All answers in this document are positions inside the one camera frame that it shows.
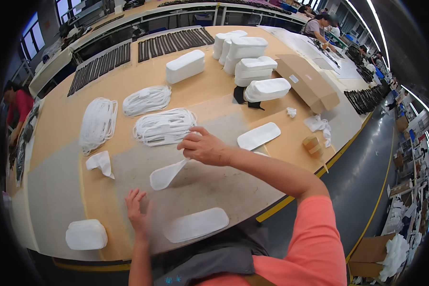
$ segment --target blue bin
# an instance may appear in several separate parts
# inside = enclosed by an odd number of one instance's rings
[[[383,73],[380,71],[378,67],[375,67],[375,69],[377,70],[375,73],[377,74],[379,79],[385,78],[385,76],[383,75]]]

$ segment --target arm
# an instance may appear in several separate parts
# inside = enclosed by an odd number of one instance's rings
[[[140,201],[146,196],[146,192],[139,192],[139,189],[130,190],[125,198],[127,216],[135,232],[128,284],[130,286],[150,286],[153,285],[153,281],[151,262],[149,261],[149,243],[146,235],[149,216],[140,211]]]
[[[17,138],[20,134],[20,130],[22,129],[23,125],[24,125],[23,122],[17,123],[16,128],[13,130],[10,136],[10,146],[14,146],[16,144]]]
[[[178,144],[178,150],[184,149],[184,157],[207,165],[231,166],[249,173],[281,192],[297,198],[298,203],[314,195],[329,197],[324,183],[305,169],[275,158],[228,146],[203,127],[196,126],[190,130],[199,132],[202,136],[191,133]]]

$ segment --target window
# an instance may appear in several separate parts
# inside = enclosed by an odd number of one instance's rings
[[[69,18],[73,18],[76,14],[81,12],[81,9],[76,10],[73,9],[76,5],[81,3],[81,0],[55,0],[57,13],[59,14],[59,22],[60,24],[64,24],[69,20]]]
[[[22,32],[20,41],[22,50],[27,60],[32,60],[33,57],[44,47],[43,36],[41,35],[40,25],[38,24],[38,16],[35,13],[29,23]]]

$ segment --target white cloth scrap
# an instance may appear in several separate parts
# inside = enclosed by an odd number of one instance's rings
[[[294,118],[297,114],[297,109],[295,109],[295,108],[288,107],[288,108],[286,108],[286,110],[288,112],[288,115],[292,118]]]
[[[92,155],[86,161],[86,168],[88,171],[94,168],[99,168],[102,174],[114,180],[114,175],[111,172],[110,154],[108,151]]]
[[[65,242],[73,250],[102,249],[108,243],[108,236],[98,220],[80,220],[69,224]]]
[[[273,122],[269,122],[238,136],[237,143],[240,148],[251,151],[275,139],[280,134],[281,130],[278,126]]]
[[[326,148],[328,148],[330,146],[331,127],[330,127],[327,119],[321,120],[321,115],[318,114],[318,115],[311,116],[311,117],[305,119],[303,122],[310,129],[311,132],[315,132],[317,130],[322,130],[322,134],[323,134],[324,138],[326,139],[324,146],[326,146]]]
[[[168,187],[188,161],[189,159],[186,158],[176,164],[171,164],[154,170],[149,176],[149,182],[153,190],[159,191]]]
[[[164,228],[165,237],[180,243],[223,229],[229,217],[221,208],[212,208],[177,218]]]

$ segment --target stack of white pads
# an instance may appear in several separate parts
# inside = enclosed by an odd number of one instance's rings
[[[108,243],[108,236],[98,220],[80,220],[69,224],[65,241],[73,250],[102,249]]]

